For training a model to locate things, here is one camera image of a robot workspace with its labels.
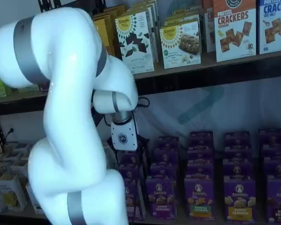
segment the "brand logo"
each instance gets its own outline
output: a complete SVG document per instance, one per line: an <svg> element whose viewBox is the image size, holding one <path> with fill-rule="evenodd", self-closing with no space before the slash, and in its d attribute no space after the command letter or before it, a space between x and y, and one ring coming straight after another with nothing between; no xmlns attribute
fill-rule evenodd
<svg viewBox="0 0 281 225"><path fill-rule="evenodd" d="M226 0L227 6L230 8L236 8L240 5L242 0Z"/></svg>

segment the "shelf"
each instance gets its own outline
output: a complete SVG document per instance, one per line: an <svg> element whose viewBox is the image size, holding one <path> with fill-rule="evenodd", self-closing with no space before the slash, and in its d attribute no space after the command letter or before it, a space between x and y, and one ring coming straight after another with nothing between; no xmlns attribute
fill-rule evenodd
<svg viewBox="0 0 281 225"><path fill-rule="evenodd" d="M155 72L134 75L139 95L279 76L281 52L224 62L216 62L214 52L202 53L202 63L198 65L164 69L160 63L155 65ZM46 97L47 92L34 91L0 98L0 115L43 110Z"/></svg>

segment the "pretzel crackers box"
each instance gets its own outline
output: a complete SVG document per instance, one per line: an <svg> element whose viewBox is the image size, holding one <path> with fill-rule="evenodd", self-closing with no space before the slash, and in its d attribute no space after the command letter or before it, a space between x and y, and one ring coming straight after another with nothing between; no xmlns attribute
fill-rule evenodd
<svg viewBox="0 0 281 225"><path fill-rule="evenodd" d="M281 0L259 2L259 52L281 51Z"/></svg>
<svg viewBox="0 0 281 225"><path fill-rule="evenodd" d="M216 61L256 55L255 0L214 1Z"/></svg>

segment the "food image on box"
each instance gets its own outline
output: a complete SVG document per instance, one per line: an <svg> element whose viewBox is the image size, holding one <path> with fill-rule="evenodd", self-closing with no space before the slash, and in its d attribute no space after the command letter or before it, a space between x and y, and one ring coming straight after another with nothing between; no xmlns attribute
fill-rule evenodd
<svg viewBox="0 0 281 225"><path fill-rule="evenodd" d="M201 63L197 20L162 27L160 37L165 69Z"/></svg>
<svg viewBox="0 0 281 225"><path fill-rule="evenodd" d="M253 177L224 176L224 202L227 222L255 222L256 192Z"/></svg>
<svg viewBox="0 0 281 225"><path fill-rule="evenodd" d="M259 52L281 51L281 0L259 2Z"/></svg>
<svg viewBox="0 0 281 225"><path fill-rule="evenodd" d="M255 1L214 2L217 62L256 55Z"/></svg>
<svg viewBox="0 0 281 225"><path fill-rule="evenodd" d="M146 186L151 215L158 219L176 219L173 180L163 177L148 177Z"/></svg>
<svg viewBox="0 0 281 225"><path fill-rule="evenodd" d="M214 186L210 178L186 176L184 180L187 212L191 219L214 220Z"/></svg>
<svg viewBox="0 0 281 225"><path fill-rule="evenodd" d="M149 11L132 10L116 19L123 62L133 74L154 71Z"/></svg>

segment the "robotic arm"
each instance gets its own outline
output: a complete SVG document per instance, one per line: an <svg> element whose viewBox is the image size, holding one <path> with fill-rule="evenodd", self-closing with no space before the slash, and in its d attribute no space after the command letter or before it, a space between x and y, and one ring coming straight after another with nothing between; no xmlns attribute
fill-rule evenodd
<svg viewBox="0 0 281 225"><path fill-rule="evenodd" d="M54 225L128 224L121 175L106 170L90 108L124 118L137 105L133 75L109 56L89 15L59 8L0 28L0 79L23 88L51 81L47 138L35 144L28 174Z"/></svg>

